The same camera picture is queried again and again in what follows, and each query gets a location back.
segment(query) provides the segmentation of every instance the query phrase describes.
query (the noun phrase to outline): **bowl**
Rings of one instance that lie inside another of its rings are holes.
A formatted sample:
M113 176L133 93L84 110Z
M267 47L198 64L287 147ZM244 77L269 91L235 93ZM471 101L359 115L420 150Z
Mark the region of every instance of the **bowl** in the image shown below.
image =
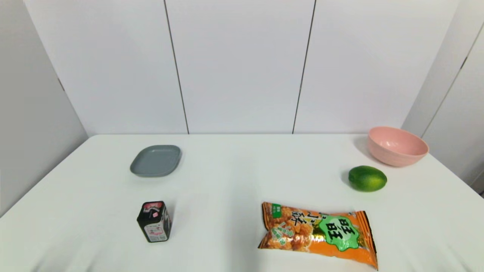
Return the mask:
M409 166L427 155L429 148L418 136L394 127L374 127L368 133L368 149L379 161L396 167Z

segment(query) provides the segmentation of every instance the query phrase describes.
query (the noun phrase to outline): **lime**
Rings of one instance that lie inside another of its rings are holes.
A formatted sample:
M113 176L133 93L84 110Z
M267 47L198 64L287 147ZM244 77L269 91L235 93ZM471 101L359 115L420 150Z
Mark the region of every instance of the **lime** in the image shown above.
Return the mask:
M385 186L387 176L382 171L371 166L358 166L349 171L351 186L363 192L374 192Z

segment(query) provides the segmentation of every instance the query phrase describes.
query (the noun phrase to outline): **rice cracker package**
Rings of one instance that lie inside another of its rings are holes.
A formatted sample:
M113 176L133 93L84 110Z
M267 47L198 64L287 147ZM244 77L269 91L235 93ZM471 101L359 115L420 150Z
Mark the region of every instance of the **rice cracker package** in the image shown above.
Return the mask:
M259 248L303 251L351 259L378 270L377 250L366 213L321 213L264 202L269 231Z

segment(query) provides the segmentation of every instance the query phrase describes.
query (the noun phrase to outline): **table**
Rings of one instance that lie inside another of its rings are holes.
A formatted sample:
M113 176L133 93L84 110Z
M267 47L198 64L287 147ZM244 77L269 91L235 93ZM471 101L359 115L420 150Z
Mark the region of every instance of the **table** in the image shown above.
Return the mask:
M141 178L143 148L174 144L170 175ZM0 271L374 271L350 260L257 249L263 201L321 212L365 210L382 272L482 271L484 200L431 155L405 168L366 151L365 135L100 135L87 140L0 218ZM388 177L348 186L349 169ZM136 217L164 200L167 242Z

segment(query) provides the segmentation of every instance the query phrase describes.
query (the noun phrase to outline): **plate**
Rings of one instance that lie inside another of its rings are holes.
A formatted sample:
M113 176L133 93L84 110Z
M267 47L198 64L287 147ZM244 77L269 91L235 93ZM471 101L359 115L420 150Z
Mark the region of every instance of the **plate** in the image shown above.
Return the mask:
M177 146L150 146L138 153L130 170L140 177L163 177L177 168L181 157L182 152Z

